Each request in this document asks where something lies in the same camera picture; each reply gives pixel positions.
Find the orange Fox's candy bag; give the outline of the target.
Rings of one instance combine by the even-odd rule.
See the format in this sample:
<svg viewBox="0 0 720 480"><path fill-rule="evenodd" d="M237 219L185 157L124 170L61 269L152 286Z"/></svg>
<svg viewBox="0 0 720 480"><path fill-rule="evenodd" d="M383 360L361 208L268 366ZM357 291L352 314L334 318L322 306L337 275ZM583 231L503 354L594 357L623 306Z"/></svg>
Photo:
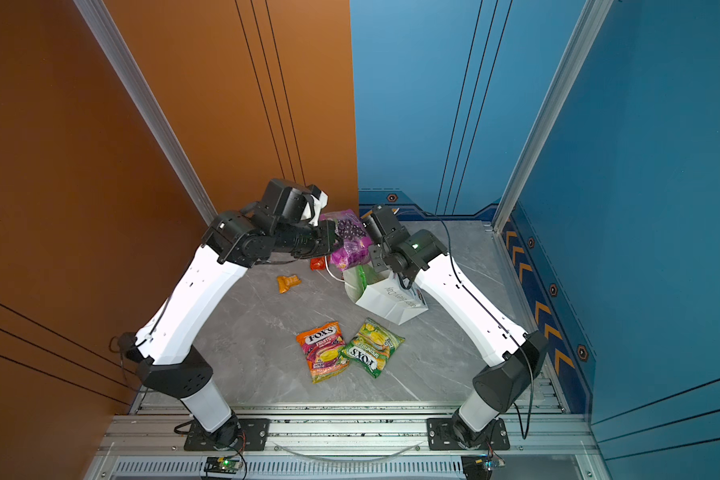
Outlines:
<svg viewBox="0 0 720 480"><path fill-rule="evenodd" d="M338 322L302 332L296 336L313 384L342 373L349 360L342 355L346 342Z"/></svg>

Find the white paper gift bag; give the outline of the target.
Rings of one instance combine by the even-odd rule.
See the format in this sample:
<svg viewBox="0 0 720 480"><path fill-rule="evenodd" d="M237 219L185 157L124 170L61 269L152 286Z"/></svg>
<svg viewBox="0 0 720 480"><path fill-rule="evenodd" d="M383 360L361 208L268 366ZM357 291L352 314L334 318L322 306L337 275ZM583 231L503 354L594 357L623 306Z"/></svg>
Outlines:
<svg viewBox="0 0 720 480"><path fill-rule="evenodd" d="M378 272L382 280L362 289L355 268L341 272L345 293L350 301L377 317L402 325L426 312L428 305L418 287L404 289L397 274L391 270Z"/></svg>

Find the aluminium frame rail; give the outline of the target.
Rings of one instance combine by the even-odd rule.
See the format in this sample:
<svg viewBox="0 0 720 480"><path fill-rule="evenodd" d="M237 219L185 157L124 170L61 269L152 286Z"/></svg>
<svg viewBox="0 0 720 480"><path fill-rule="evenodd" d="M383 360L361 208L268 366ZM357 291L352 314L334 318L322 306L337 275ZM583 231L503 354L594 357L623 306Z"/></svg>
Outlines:
<svg viewBox="0 0 720 480"><path fill-rule="evenodd" d="M240 406L239 419L267 418L265 449L185 451L174 428L189 421L174 408L115 417L91 461L90 479L465 479L461 456L500 456L492 479L605 479L608 471L585 419L555 406L531 417L500 417L507 451L429 449L426 420L451 418L442 402ZM203 475L208 456L239 457L242 478Z"/></svg>

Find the orange candy wrapper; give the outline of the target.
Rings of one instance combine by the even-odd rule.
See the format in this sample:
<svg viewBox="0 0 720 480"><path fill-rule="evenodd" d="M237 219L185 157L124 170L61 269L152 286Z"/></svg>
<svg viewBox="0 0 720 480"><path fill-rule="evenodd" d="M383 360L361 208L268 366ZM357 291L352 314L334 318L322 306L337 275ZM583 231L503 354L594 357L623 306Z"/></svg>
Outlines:
<svg viewBox="0 0 720 480"><path fill-rule="evenodd" d="M297 275L290 276L277 276L276 277L278 292L284 294L292 289L294 286L302 283L301 279Z"/></svg>

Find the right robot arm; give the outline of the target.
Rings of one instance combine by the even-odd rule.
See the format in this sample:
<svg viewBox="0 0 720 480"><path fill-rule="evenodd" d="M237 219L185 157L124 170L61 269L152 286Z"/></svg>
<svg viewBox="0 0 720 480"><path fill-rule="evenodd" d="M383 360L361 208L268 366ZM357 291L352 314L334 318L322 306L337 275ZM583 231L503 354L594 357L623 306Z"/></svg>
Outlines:
<svg viewBox="0 0 720 480"><path fill-rule="evenodd" d="M478 349L485 367L472 380L467 400L452 416L455 441L463 449L489 442L497 418L533 390L548 352L548 340L526 331L496 307L468 279L450 251L429 230L414 233L393 209L376 205L361 221L372 240L371 265L397 275L404 287L417 287L456 321Z"/></svg>

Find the left circuit board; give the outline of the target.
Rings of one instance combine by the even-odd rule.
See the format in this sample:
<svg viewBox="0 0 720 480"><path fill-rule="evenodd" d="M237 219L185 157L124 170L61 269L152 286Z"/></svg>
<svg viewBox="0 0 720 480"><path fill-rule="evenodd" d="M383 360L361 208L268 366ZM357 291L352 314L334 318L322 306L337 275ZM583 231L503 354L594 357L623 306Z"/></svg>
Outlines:
<svg viewBox="0 0 720 480"><path fill-rule="evenodd" d="M212 478L242 478L244 462L233 456L208 456L203 465L203 475Z"/></svg>

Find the right circuit board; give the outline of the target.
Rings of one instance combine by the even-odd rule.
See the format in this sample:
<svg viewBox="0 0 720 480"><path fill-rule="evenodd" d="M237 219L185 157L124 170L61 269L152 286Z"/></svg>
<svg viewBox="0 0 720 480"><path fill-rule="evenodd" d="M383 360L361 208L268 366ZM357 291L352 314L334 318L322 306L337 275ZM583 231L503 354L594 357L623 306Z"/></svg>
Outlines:
<svg viewBox="0 0 720 480"><path fill-rule="evenodd" d="M506 466L500 456L461 456L462 472L466 480L491 480L494 472Z"/></svg>

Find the red candy wrapper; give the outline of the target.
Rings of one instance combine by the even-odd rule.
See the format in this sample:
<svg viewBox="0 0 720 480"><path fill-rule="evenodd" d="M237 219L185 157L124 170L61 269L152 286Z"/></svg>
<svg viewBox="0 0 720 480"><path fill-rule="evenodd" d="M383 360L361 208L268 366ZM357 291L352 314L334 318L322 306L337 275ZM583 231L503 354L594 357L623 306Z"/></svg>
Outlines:
<svg viewBox="0 0 720 480"><path fill-rule="evenodd" d="M326 269L326 259L324 257L313 258L310 260L310 269L312 271L322 271Z"/></svg>

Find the circuit board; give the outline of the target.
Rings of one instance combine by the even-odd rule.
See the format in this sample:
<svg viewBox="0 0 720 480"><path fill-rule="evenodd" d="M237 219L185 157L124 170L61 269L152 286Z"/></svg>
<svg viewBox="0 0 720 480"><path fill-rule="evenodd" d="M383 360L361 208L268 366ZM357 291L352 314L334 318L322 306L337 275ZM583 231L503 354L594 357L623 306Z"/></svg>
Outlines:
<svg viewBox="0 0 720 480"><path fill-rule="evenodd" d="M462 472L466 480L491 480L494 472L506 466L500 456L461 456Z"/></svg>
<svg viewBox="0 0 720 480"><path fill-rule="evenodd" d="M208 456L203 465L203 475L212 478L242 478L244 462L233 456Z"/></svg>

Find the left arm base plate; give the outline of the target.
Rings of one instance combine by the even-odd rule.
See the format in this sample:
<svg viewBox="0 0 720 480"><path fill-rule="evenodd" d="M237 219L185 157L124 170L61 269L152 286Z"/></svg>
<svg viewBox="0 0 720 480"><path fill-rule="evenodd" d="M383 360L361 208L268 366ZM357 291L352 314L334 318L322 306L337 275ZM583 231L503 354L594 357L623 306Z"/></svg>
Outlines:
<svg viewBox="0 0 720 480"><path fill-rule="evenodd" d="M213 432L195 419L177 425L174 432L185 436L185 451L260 452L265 449L269 428L267 418L239 419L233 415Z"/></svg>

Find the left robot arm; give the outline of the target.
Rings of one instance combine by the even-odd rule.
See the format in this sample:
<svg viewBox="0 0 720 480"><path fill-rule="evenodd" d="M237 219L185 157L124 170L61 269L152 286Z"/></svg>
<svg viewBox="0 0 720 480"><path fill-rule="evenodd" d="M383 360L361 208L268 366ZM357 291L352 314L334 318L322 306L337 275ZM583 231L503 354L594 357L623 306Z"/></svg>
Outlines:
<svg viewBox="0 0 720 480"><path fill-rule="evenodd" d="M223 296L274 253L295 260L327 256L342 244L335 223L320 217L328 196L315 185L271 180L262 198L209 224L181 279L156 314L118 339L142 384L179 400L214 449L237 449L242 428L194 345Z"/></svg>

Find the right aluminium corner post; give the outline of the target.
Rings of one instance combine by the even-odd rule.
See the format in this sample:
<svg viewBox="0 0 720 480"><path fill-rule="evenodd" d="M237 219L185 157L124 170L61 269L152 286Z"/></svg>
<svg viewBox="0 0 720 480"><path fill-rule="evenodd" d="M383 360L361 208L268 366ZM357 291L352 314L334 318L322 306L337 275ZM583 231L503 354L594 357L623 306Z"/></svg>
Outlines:
<svg viewBox="0 0 720 480"><path fill-rule="evenodd" d="M491 221L494 234L503 232L613 3L613 0L584 3Z"/></svg>

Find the left aluminium corner post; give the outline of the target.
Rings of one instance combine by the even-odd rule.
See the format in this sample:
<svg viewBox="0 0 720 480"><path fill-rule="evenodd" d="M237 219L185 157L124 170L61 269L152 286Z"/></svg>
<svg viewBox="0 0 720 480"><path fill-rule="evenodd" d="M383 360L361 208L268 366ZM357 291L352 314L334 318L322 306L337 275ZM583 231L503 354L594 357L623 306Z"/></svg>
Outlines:
<svg viewBox="0 0 720 480"><path fill-rule="evenodd" d="M105 2L75 0L74 4L192 203L205 223L209 224L216 217L217 210Z"/></svg>

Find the magenta raisin snack pouch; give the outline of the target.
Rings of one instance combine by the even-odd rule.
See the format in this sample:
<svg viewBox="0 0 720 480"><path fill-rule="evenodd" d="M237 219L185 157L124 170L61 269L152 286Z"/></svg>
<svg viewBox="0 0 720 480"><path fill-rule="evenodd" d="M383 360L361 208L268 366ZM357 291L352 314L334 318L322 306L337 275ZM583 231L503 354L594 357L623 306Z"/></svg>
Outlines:
<svg viewBox="0 0 720 480"><path fill-rule="evenodd" d="M324 213L321 220L335 223L335 232L342 246L330 255L330 261L340 271L345 271L370 261L372 240L360 218L353 210Z"/></svg>

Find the green chips bag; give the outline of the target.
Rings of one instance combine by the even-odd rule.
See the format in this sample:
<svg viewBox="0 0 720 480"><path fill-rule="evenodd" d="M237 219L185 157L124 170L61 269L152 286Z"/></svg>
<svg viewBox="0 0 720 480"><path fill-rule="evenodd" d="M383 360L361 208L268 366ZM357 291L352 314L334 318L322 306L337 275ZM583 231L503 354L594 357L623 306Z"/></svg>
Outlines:
<svg viewBox="0 0 720 480"><path fill-rule="evenodd" d="M355 268L355 271L358 285L362 289L365 289L367 286L373 285L382 280L380 274L369 264L359 265Z"/></svg>

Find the green Fox's candy bag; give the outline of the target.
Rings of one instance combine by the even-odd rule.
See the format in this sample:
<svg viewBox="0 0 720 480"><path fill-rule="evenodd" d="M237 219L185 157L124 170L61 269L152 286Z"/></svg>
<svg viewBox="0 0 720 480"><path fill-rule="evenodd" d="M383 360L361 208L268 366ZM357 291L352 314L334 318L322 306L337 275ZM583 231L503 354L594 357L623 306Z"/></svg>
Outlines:
<svg viewBox="0 0 720 480"><path fill-rule="evenodd" d="M343 359L361 365L373 378L378 378L386 369L392 355L404 342L404 337L372 319L367 319L341 349L340 354Z"/></svg>

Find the aluminium corner post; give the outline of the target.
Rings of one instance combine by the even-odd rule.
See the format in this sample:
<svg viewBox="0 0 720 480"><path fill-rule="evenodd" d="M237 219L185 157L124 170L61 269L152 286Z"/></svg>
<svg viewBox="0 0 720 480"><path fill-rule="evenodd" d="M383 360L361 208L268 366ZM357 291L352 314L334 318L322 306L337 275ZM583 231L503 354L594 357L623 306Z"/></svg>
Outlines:
<svg viewBox="0 0 720 480"><path fill-rule="evenodd" d="M192 203L205 223L209 224L216 217L217 210L105 2L75 0L74 4Z"/></svg>
<svg viewBox="0 0 720 480"><path fill-rule="evenodd" d="M494 234L503 232L613 3L613 0L584 3L491 221Z"/></svg>

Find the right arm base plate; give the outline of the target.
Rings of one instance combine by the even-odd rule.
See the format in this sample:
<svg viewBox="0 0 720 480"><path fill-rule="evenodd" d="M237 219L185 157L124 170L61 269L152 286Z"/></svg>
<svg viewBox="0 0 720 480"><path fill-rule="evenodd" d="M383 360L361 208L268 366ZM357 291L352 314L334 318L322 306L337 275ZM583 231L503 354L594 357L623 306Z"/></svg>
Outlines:
<svg viewBox="0 0 720 480"><path fill-rule="evenodd" d="M507 451L511 448L505 423L497 418L482 430L471 430L458 416L433 417L426 420L430 450L491 450Z"/></svg>

